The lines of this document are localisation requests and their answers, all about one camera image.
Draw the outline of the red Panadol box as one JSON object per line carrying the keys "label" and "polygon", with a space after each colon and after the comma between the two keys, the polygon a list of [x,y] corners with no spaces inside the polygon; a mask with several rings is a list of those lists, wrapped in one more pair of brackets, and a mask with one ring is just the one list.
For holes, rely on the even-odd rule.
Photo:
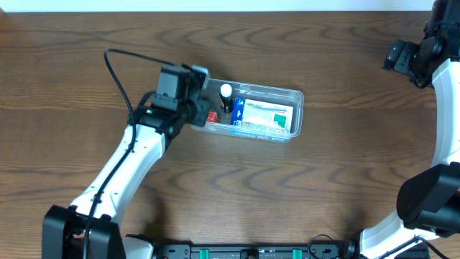
{"label": "red Panadol box", "polygon": [[207,116],[207,122],[219,123],[219,114],[217,111],[210,109]]}

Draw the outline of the small dark bottle white cap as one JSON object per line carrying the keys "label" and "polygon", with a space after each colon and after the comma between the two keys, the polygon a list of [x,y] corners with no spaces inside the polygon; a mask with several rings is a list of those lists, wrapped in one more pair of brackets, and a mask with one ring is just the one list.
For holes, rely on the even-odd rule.
{"label": "small dark bottle white cap", "polygon": [[221,108],[226,114],[232,113],[234,109],[234,100],[232,97],[233,88],[230,84],[221,85],[219,97],[221,100]]}

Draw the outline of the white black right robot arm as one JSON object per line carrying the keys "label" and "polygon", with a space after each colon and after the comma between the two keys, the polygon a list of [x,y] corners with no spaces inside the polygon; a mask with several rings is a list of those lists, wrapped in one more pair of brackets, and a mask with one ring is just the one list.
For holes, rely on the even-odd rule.
{"label": "white black right robot arm", "polygon": [[436,95],[436,145],[428,170],[400,187],[396,209],[349,243],[344,258],[396,258],[459,233],[459,0],[436,0],[418,44],[397,40],[383,68]]}

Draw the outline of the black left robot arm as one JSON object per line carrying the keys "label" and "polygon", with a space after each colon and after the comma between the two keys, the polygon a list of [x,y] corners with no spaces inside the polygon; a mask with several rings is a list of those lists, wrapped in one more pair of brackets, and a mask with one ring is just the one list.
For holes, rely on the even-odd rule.
{"label": "black left robot arm", "polygon": [[154,243],[122,237],[121,223],[140,183],[183,126],[206,123],[209,102],[201,92],[209,77],[196,65],[162,67],[157,90],[139,101],[93,183],[69,207],[52,206],[46,213],[43,258],[155,258]]}

